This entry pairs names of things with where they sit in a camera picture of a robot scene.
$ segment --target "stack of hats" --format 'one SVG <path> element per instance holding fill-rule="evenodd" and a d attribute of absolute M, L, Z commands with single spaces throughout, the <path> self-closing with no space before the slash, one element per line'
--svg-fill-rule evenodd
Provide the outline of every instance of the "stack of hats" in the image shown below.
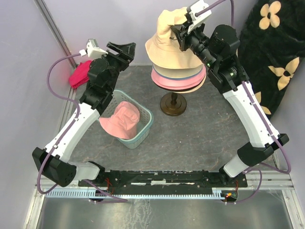
<path fill-rule="evenodd" d="M 164 10 L 158 18 L 156 34 L 145 44 L 153 62 L 153 82 L 165 90 L 177 93 L 198 90 L 206 75 L 205 66 L 190 49 L 180 51 L 177 38 L 171 30 L 172 25 L 186 21 L 186 13 L 186 7 L 174 11 Z"/>

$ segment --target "teal plastic basket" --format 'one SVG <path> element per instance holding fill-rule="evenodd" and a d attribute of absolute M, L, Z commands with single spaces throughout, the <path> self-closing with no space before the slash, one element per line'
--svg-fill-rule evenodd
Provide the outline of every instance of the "teal plastic basket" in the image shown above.
<path fill-rule="evenodd" d="M 113 91 L 113 98 L 109 103 L 108 107 L 102 114 L 102 117 L 109 118 L 113 115 L 115 108 L 119 105 L 120 102 L 127 101 L 135 105 L 140 112 L 140 121 L 137 124 L 137 135 L 130 140 L 125 140 L 117 138 L 129 149 L 135 149 L 141 144 L 142 141 L 148 136 L 149 129 L 153 124 L 153 114 L 150 110 L 139 104 L 137 101 L 128 96 L 125 92 L 115 89 Z"/>

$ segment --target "hat stand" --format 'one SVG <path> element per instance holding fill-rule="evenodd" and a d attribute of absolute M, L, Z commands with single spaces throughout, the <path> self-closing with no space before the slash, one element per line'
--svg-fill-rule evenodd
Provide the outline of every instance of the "hat stand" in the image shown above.
<path fill-rule="evenodd" d="M 186 110 L 186 99 L 181 94 L 168 93 L 162 97 L 160 108 L 168 116 L 182 115 Z"/>

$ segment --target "wire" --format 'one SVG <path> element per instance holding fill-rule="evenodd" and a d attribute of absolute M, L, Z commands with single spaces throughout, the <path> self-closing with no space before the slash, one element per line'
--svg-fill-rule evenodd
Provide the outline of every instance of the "wire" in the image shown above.
<path fill-rule="evenodd" d="M 284 149 L 283 146 L 280 144 L 280 142 L 276 139 L 276 137 L 273 135 L 273 132 L 272 132 L 272 130 L 271 130 L 269 124 L 267 123 L 266 119 L 264 118 L 264 115 L 263 115 L 262 112 L 260 111 L 258 105 L 254 102 L 254 99 L 253 99 L 253 97 L 251 96 L 251 93 L 249 92 L 249 90 L 248 90 L 248 88 L 247 88 L 247 86 L 246 86 L 246 84 L 245 84 L 245 81 L 242 81 L 242 85 L 243 85 L 243 88 L 244 88 L 244 90 L 246 91 L 247 96 L 249 97 L 251 103 L 254 105 L 255 110 L 257 111 L 258 115 L 259 115 L 260 118 L 262 119 L 262 121 L 263 121 L 263 123 L 264 123 L 264 125 L 265 125 L 265 127 L 266 127 L 266 129 L 267 129 L 267 131 L 268 131 L 268 133 L 269 133 L 269 135 L 271 136 L 271 138 L 274 140 L 274 142 L 277 144 L 277 146 L 278 146 L 278 147 L 280 148 L 280 150 L 282 151 L 283 156 L 284 156 L 284 158 L 285 158 L 285 160 L 286 160 L 288 169 L 287 169 L 287 171 L 284 171 L 284 170 L 280 170 L 280 169 L 278 169 L 278 168 L 275 168 L 275 167 L 270 166 L 270 165 L 268 165 L 268 164 L 266 164 L 266 163 L 263 163 L 263 162 L 260 163 L 260 164 L 263 165 L 263 166 L 266 166 L 266 167 L 268 167 L 268 168 L 271 168 L 271 169 L 273 169 L 273 170 L 275 170 L 275 171 L 277 171 L 277 172 L 284 173 L 284 174 L 289 174 L 289 173 L 291 172 L 291 164 L 290 164 L 290 161 L 289 161 L 289 159 L 288 159 L 288 157 L 287 157 L 287 153 L 286 153 L 285 149 Z M 245 202 L 246 200 L 249 200 L 250 198 L 253 198 L 253 197 L 258 193 L 258 191 L 259 191 L 259 189 L 260 189 L 260 187 L 261 187 L 261 184 L 262 184 L 263 174 L 262 174 L 262 171 L 261 171 L 260 169 L 257 169 L 257 168 L 248 168 L 248 169 L 246 169 L 243 173 L 246 174 L 246 173 L 249 173 L 249 172 L 252 172 L 252 171 L 259 171 L 259 174 L 260 174 L 260 180 L 259 180 L 259 184 L 258 184 L 258 186 L 257 186 L 256 191 L 255 191 L 251 196 L 249 196 L 249 197 L 246 198 L 246 199 L 243 199 L 243 200 L 240 200 L 240 201 L 236 201 L 236 202 L 234 202 L 234 203 L 229 203 L 229 204 L 243 203 L 243 202 Z"/>
<path fill-rule="evenodd" d="M 204 10 L 195 13 L 195 16 L 198 17 L 201 14 L 213 9 L 215 6 L 219 5 L 220 3 L 223 3 L 226 0 L 218 0 L 216 2 L 214 2 L 212 5 L 210 5 L 209 7 L 205 8 Z M 234 0 L 230 0 L 231 2 L 231 26 L 234 27 Z"/>
<path fill-rule="evenodd" d="M 75 115 L 75 118 L 78 118 L 79 115 L 80 115 L 80 106 L 79 106 L 79 103 L 76 101 L 76 100 L 73 100 L 73 99 L 70 99 L 70 98 L 67 98 L 67 97 L 64 97 L 64 96 L 61 96 L 59 94 L 57 94 L 56 92 L 53 91 L 53 89 L 51 88 L 51 85 L 50 85 L 50 75 L 51 75 L 51 72 L 53 70 L 53 68 L 55 67 L 55 65 L 57 65 L 59 62 L 63 61 L 63 60 L 66 60 L 66 59 L 69 59 L 69 58 L 73 58 L 73 57 L 76 57 L 76 56 L 80 56 L 81 54 L 80 53 L 77 53 L 77 54 L 73 54 L 73 55 L 69 55 L 69 56 L 65 56 L 65 57 L 62 57 L 60 58 L 59 60 L 55 61 L 48 73 L 47 73 L 47 86 L 48 86 L 48 89 L 49 91 L 54 95 L 56 96 L 57 98 L 60 98 L 60 99 L 63 99 L 63 100 L 67 100 L 67 101 L 70 101 L 72 103 L 75 104 L 76 106 L 76 115 Z M 65 131 L 62 133 L 62 135 L 57 139 L 57 141 L 55 142 L 55 145 L 58 145 L 58 143 L 63 139 L 63 137 L 66 135 L 66 133 L 71 129 L 71 127 L 73 126 L 73 124 L 75 123 L 75 119 L 72 120 L 72 122 L 69 124 L 69 126 L 65 129 Z M 38 176 L 37 176 L 37 190 L 45 195 L 45 194 L 48 194 L 50 193 L 54 188 L 57 187 L 57 184 L 55 184 L 54 186 L 52 186 L 49 190 L 47 191 L 43 191 L 41 189 L 41 176 L 42 176 L 42 173 L 43 173 L 43 169 L 47 163 L 47 161 L 49 160 L 51 154 L 54 152 L 55 148 L 52 147 L 52 149 L 49 151 L 49 153 L 47 154 L 47 156 L 45 157 L 44 161 L 42 162 L 41 164 L 41 167 L 39 169 L 39 172 L 38 172 Z M 118 198 L 118 197 L 114 197 L 112 196 L 111 194 L 107 193 L 107 192 L 104 192 L 102 191 L 101 189 L 99 189 L 96 185 L 94 185 L 91 181 L 89 180 L 84 180 L 85 182 L 87 182 L 88 184 L 90 184 L 91 186 L 93 186 L 94 188 L 96 188 L 98 191 L 100 191 L 102 194 L 106 195 L 106 196 L 109 196 L 109 197 L 112 197 L 113 199 L 116 199 L 116 201 L 105 201 L 105 202 L 102 202 L 102 203 L 122 203 L 122 202 L 127 202 L 126 199 L 121 199 L 121 198 Z"/>
<path fill-rule="evenodd" d="M 255 192 L 251 196 L 247 197 L 246 199 L 235 201 L 235 202 L 232 202 L 232 203 L 231 202 L 226 202 L 225 204 L 241 204 L 241 203 L 243 203 L 243 202 L 245 202 L 245 201 L 247 201 L 247 200 L 249 200 L 249 199 L 251 199 L 251 198 L 256 196 L 256 194 L 258 193 L 258 191 L 259 191 L 259 189 L 260 189 L 260 187 L 262 185 L 263 174 L 262 174 L 262 171 L 260 169 L 258 169 L 258 168 L 250 168 L 250 169 L 245 170 L 243 173 L 245 174 L 245 173 L 249 173 L 249 172 L 252 172 L 252 171 L 258 171 L 259 174 L 260 174 L 259 183 L 258 183 L 258 186 L 257 186 Z"/>
<path fill-rule="evenodd" d="M 105 181 L 107 182 L 107 191 L 109 191 L 109 187 L 110 187 L 109 185 L 111 185 L 112 190 L 111 190 L 110 194 L 112 195 L 114 192 L 114 187 L 113 187 L 112 183 L 109 181 L 109 178 L 106 178 Z"/>
<path fill-rule="evenodd" d="M 236 188 L 235 188 L 235 192 L 238 191 L 238 180 L 236 180 Z"/>
<path fill-rule="evenodd" d="M 69 59 L 69 58 L 73 58 L 73 57 L 76 57 L 76 56 L 80 56 L 81 54 L 78 53 L 78 54 L 74 54 L 74 55 L 70 55 L 70 56 L 65 56 L 63 58 L 60 58 L 59 60 L 57 60 L 56 62 L 54 62 L 52 64 L 52 66 L 50 67 L 49 71 L 48 71 L 48 74 L 47 74 L 47 86 L 48 86 L 48 89 L 49 91 L 54 95 L 56 96 L 57 98 L 60 98 L 60 99 L 63 99 L 63 100 L 67 100 L 67 101 L 70 101 L 72 103 L 75 104 L 76 106 L 76 116 L 75 118 L 78 118 L 78 116 L 80 115 L 80 106 L 78 104 L 78 102 L 76 100 L 73 100 L 73 99 L 70 99 L 70 98 L 67 98 L 67 97 L 64 97 L 64 96 L 61 96 L 57 93 L 55 93 L 53 91 L 53 89 L 51 88 L 51 85 L 50 85 L 50 75 L 51 75 L 51 72 L 53 70 L 53 68 L 55 67 L 55 65 L 57 65 L 59 62 L 63 61 L 63 60 L 66 60 L 66 59 Z M 58 145 L 58 143 L 62 140 L 62 138 L 65 136 L 65 134 L 68 132 L 68 130 L 70 130 L 70 128 L 73 126 L 73 124 L 75 123 L 75 120 L 73 120 L 70 125 L 67 127 L 67 129 L 62 133 L 62 135 L 57 139 L 57 141 L 55 142 L 55 145 Z M 49 153 L 47 154 L 47 156 L 45 157 L 44 161 L 42 162 L 41 164 L 41 167 L 39 169 L 39 172 L 38 172 L 38 177 L 37 177 L 37 190 L 41 193 L 41 194 L 48 194 L 50 193 L 54 188 L 56 188 L 57 184 L 55 184 L 54 186 L 52 186 L 48 191 L 43 191 L 41 189 L 41 184 L 40 184 L 40 180 L 41 180 L 41 176 L 42 176 L 42 173 L 43 173 L 43 169 L 47 163 L 47 161 L 49 160 L 51 154 L 53 153 L 53 151 L 55 150 L 54 147 L 52 147 L 52 149 L 49 151 Z"/>
<path fill-rule="evenodd" d="M 115 197 L 115 196 L 112 196 L 111 194 L 109 194 L 108 192 L 104 192 L 103 190 L 101 190 L 100 188 L 98 188 L 95 184 L 93 184 L 91 181 L 89 180 L 83 180 L 85 182 L 87 182 L 89 185 L 91 185 L 92 187 L 96 188 L 101 194 L 105 195 L 105 196 L 108 196 L 108 197 L 111 197 L 113 199 L 116 199 L 116 200 L 112 200 L 112 201 L 103 201 L 103 202 L 99 202 L 99 203 L 102 203 L 102 204 L 109 204 L 109 203 L 125 203 L 127 202 L 128 200 L 126 199 L 122 199 L 122 198 L 118 198 L 118 197 Z"/>

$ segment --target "black pillow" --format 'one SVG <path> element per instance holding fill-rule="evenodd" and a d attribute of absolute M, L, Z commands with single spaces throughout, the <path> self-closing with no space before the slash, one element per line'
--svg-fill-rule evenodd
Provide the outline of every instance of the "black pillow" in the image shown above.
<path fill-rule="evenodd" d="M 305 57 L 305 0 L 258 0 L 240 41 L 238 57 L 270 118 Z"/>

